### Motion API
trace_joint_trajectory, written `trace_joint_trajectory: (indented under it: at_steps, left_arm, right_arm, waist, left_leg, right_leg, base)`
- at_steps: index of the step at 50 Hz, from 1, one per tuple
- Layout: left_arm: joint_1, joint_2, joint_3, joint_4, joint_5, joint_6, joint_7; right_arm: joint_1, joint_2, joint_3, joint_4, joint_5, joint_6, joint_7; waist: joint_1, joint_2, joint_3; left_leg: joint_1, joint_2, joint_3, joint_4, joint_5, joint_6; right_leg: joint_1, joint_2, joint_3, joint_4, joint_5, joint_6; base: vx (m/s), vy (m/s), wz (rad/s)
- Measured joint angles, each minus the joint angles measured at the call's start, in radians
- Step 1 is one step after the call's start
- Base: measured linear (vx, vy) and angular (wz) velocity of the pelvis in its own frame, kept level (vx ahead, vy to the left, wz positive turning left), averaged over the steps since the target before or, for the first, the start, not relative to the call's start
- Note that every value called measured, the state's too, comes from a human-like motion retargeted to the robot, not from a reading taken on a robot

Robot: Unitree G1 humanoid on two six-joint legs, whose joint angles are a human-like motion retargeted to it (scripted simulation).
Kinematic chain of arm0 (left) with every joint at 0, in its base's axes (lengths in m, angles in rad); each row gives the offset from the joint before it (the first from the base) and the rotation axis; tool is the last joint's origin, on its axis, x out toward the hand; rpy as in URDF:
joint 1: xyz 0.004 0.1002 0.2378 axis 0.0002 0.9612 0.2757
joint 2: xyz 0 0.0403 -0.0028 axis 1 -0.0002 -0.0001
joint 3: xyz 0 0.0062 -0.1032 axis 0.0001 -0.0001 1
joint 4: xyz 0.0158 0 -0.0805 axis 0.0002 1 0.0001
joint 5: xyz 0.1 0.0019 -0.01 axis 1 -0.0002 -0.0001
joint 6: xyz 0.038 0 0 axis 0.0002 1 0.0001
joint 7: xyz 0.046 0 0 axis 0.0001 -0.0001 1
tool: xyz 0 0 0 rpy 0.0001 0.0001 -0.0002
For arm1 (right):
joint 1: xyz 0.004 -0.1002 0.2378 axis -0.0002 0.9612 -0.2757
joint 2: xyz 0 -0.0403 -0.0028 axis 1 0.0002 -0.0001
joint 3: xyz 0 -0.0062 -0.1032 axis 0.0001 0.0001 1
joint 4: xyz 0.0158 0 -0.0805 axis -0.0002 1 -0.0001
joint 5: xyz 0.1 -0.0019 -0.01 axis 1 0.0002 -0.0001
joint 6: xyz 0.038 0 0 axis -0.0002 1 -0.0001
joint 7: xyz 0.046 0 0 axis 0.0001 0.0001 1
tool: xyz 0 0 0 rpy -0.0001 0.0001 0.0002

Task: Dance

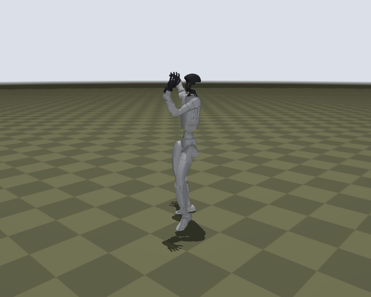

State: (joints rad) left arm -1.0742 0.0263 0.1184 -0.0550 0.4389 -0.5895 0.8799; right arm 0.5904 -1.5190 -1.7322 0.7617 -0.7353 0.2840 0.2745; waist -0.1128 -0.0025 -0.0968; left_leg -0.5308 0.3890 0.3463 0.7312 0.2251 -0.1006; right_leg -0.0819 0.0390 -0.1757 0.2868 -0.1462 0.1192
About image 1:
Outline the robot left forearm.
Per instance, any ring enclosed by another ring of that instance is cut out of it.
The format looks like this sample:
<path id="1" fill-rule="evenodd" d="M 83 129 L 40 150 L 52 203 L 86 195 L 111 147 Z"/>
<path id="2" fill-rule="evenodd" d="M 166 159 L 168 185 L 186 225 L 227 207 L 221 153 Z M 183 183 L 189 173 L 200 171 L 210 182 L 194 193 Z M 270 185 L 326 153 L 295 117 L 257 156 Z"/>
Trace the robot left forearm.
<path id="1" fill-rule="evenodd" d="M 171 99 L 171 92 L 170 91 L 166 91 L 166 93 L 163 94 L 163 100 L 165 101 L 166 105 L 167 105 L 167 109 L 170 111 L 170 113 L 173 115 L 173 116 L 177 116 L 179 114 L 179 111 L 177 110 L 177 108 L 175 107 L 175 104 L 173 103 L 172 99 Z"/>

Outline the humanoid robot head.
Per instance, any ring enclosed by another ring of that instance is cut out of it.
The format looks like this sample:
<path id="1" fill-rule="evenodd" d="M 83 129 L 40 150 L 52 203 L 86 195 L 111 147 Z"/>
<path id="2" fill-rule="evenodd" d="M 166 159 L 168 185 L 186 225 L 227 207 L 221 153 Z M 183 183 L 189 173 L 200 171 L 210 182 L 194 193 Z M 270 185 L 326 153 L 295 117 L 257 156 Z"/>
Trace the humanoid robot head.
<path id="1" fill-rule="evenodd" d="M 193 96 L 193 95 L 190 95 L 190 94 L 195 94 L 196 97 L 198 97 L 197 94 L 196 94 L 196 92 L 195 92 L 195 90 L 192 90 L 192 89 L 190 89 L 190 88 L 191 88 L 191 86 L 194 85 L 196 82 L 201 82 L 200 77 L 199 77 L 197 74 L 188 74 L 188 75 L 186 75 L 186 76 L 184 77 L 184 79 L 186 80 L 186 85 L 185 85 L 186 88 L 185 88 L 185 90 L 186 90 L 187 92 L 189 92 L 189 94 L 187 95 L 187 97 L 189 97 L 189 96 Z M 189 83 L 189 87 L 188 87 L 188 83 Z M 194 95 L 194 96 L 195 96 L 195 95 Z"/>

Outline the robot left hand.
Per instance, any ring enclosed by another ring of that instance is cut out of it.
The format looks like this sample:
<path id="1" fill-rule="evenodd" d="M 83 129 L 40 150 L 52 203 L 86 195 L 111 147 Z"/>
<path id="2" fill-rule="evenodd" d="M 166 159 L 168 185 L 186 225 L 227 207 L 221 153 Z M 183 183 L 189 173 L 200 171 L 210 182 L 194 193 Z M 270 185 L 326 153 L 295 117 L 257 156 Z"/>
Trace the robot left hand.
<path id="1" fill-rule="evenodd" d="M 181 79 L 179 78 L 180 78 L 180 74 L 178 74 L 178 77 L 177 77 L 177 72 L 176 72 L 176 77 L 175 77 L 175 73 L 173 72 L 173 78 L 172 78 L 172 73 L 171 73 L 168 86 L 165 87 L 164 93 L 166 93 L 167 90 L 172 92 L 173 88 L 180 83 Z"/>

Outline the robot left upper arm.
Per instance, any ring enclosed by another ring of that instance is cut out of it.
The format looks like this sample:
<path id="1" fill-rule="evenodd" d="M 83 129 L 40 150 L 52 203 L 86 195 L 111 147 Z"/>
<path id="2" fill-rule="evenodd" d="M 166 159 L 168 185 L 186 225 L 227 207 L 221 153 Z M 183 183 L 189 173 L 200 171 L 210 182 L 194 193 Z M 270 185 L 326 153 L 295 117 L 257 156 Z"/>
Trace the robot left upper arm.
<path id="1" fill-rule="evenodd" d="M 181 116 L 181 115 L 183 115 L 183 114 L 185 114 L 185 113 L 187 113 L 191 110 L 197 109 L 198 107 L 200 107 L 200 102 L 199 102 L 198 98 L 194 98 L 190 102 L 183 105 L 180 109 L 177 109 L 179 111 L 179 114 L 177 116 L 174 116 L 174 117 Z"/>

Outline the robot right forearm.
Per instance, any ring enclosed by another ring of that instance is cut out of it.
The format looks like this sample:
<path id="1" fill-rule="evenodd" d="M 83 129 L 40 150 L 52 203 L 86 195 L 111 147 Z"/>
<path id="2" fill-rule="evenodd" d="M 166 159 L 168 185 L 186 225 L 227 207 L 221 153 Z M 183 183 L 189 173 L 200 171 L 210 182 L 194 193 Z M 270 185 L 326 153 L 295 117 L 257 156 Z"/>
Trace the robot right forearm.
<path id="1" fill-rule="evenodd" d="M 180 83 L 176 87 L 178 89 L 178 93 L 185 91 L 183 86 L 182 86 L 182 80 L 180 81 Z M 185 94 L 186 94 L 186 91 L 185 91 Z"/>

